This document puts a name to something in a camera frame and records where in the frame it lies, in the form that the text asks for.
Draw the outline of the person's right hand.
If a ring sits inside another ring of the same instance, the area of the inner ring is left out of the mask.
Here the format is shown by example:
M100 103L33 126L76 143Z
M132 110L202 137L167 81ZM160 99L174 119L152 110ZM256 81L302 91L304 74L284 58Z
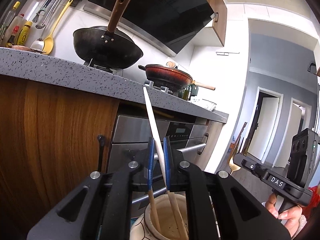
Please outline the person's right hand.
M300 206L294 206L282 213L279 213L275 207L276 202L277 196L275 193L272 193L268 200L263 202L262 205L275 218L279 220L286 220L284 226L289 231L291 238L294 239L307 224L306 217L302 214L303 209Z

